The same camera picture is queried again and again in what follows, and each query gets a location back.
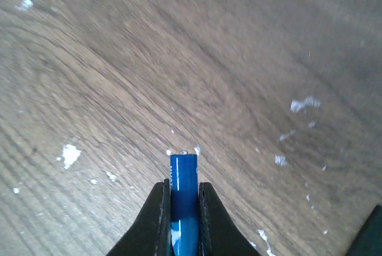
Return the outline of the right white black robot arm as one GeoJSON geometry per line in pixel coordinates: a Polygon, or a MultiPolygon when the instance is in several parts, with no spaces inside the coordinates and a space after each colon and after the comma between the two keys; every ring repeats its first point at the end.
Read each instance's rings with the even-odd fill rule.
{"type": "MultiPolygon", "coordinates": [[[[199,185],[199,220],[194,255],[258,255],[239,231],[209,182],[199,185]]],[[[174,255],[171,243],[170,181],[156,183],[132,226],[109,255],[174,255]]],[[[348,248],[347,255],[381,255],[381,205],[376,205],[348,248]]]]}

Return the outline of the blue battery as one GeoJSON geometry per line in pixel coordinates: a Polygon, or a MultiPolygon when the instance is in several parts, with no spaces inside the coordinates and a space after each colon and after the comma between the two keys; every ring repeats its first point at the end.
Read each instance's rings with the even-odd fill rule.
{"type": "Polygon", "coordinates": [[[199,242],[198,157],[170,156],[171,243],[175,255],[196,255],[199,242]]]}

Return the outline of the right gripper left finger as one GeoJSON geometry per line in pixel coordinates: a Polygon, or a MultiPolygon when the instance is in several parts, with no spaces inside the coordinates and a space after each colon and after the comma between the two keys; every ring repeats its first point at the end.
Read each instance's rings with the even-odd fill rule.
{"type": "Polygon", "coordinates": [[[170,181],[156,183],[132,226],[107,256],[172,254],[170,181]]]}

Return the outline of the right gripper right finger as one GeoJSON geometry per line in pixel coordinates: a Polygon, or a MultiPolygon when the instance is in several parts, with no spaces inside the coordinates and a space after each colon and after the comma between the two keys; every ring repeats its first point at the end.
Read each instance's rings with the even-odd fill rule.
{"type": "Polygon", "coordinates": [[[239,231],[209,182],[199,184],[199,255],[260,256],[239,231]]]}

